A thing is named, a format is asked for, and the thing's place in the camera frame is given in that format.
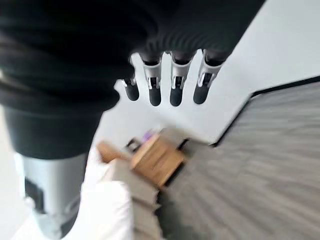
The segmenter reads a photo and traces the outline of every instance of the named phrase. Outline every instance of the gray carpet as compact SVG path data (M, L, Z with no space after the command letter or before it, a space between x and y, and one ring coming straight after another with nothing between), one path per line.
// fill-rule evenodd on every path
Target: gray carpet
M168 240L320 239L320 83L257 96L220 146L184 150L158 199Z

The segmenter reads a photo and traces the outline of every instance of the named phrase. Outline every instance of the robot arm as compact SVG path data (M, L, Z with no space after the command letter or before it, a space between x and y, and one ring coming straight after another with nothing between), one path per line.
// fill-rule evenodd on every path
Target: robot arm
M150 69L161 59L152 58L172 51L171 102L179 105L189 70L179 63L188 65L193 55L178 53L208 50L202 65L212 77L210 61L229 56L263 2L0 0L0 103L23 166L24 200L46 236L63 238L77 218L101 115L119 100L116 80L134 75L129 56L141 53L158 105L161 76ZM199 89L211 80L202 79Z

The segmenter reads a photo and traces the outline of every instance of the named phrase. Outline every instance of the small box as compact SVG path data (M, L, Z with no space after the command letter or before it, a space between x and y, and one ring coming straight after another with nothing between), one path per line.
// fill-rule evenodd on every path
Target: small box
M183 161L182 152L159 135L154 135L134 154L131 167L161 188Z

